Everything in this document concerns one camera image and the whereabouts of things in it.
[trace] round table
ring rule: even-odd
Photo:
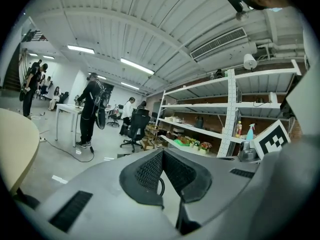
[[[38,128],[31,120],[0,108],[0,173],[12,195],[36,158],[39,139]]]

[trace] fluorescent light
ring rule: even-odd
[[[54,60],[54,59],[55,59],[55,57],[52,57],[52,56],[46,56],[46,55],[43,55],[43,57],[44,57],[44,58],[47,58],[47,59],[52,59],[52,60]]]
[[[88,54],[95,54],[95,51],[93,49],[89,49],[89,48],[73,46],[73,45],[68,45],[68,48],[70,50],[74,50],[74,51],[85,52],[85,53],[88,53]]]
[[[137,90],[139,90],[139,88],[138,88],[138,87],[132,86],[132,85],[127,84],[127,83],[125,83],[125,82],[121,82],[121,84],[122,84],[122,85],[124,85],[124,86],[129,86],[129,87],[131,87],[131,88],[133,88],[133,89],[137,89]]]
[[[138,65],[138,64],[136,64],[136,63],[133,63],[133,62],[131,62],[131,61],[129,61],[129,60],[126,60],[126,59],[124,59],[124,58],[121,58],[121,60],[120,60],[122,63],[124,63],[124,64],[127,64],[127,65],[129,65],[129,66],[132,66],[132,67],[134,67],[134,68],[136,68],[136,69],[138,69],[138,70],[142,70],[142,71],[144,71],[144,72],[146,72],[146,73],[148,73],[148,74],[150,74],[150,75],[153,75],[155,72],[153,72],[152,70],[150,70],[150,69],[147,69],[147,68],[145,68],[145,67],[143,67],[143,66],[140,66],[140,65]]]

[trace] shiny floor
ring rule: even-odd
[[[0,108],[19,112],[21,105],[17,93],[0,91]],[[71,155],[58,150],[57,148],[69,152],[81,161],[91,160],[93,154],[90,152],[89,148],[83,149],[72,146],[72,115],[67,112],[62,112],[59,115],[58,141],[55,140],[56,112],[48,111],[48,106],[48,100],[34,100],[32,102],[32,121],[38,127],[40,136],[46,138],[47,142],[45,141],[39,144],[34,163],[20,186],[25,194],[35,197],[40,202],[44,202],[58,188],[89,167],[98,163],[108,163],[108,161],[111,161],[112,159],[117,159],[117,154],[131,153],[130,145],[120,148],[120,144],[123,143],[123,140],[128,139],[128,137],[119,135],[119,127],[106,125],[104,130],[100,130],[95,125],[92,137],[94,158],[90,162],[77,161]],[[77,141],[80,140],[81,135],[79,125],[77,126],[76,136]],[[167,215],[171,223],[175,225],[178,217],[180,198],[172,187],[166,174],[163,173],[161,177],[165,182],[163,212]]]

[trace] staircase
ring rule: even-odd
[[[20,92],[20,78],[19,78],[19,52],[20,44],[17,46],[12,59],[9,63],[8,69],[5,74],[3,88]]]

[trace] bottle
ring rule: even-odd
[[[250,129],[248,131],[248,134],[246,135],[247,141],[251,141],[254,139],[254,129],[255,129],[255,123],[250,124]]]
[[[241,121],[239,121],[235,126],[235,137],[240,138],[242,132],[242,124]]]

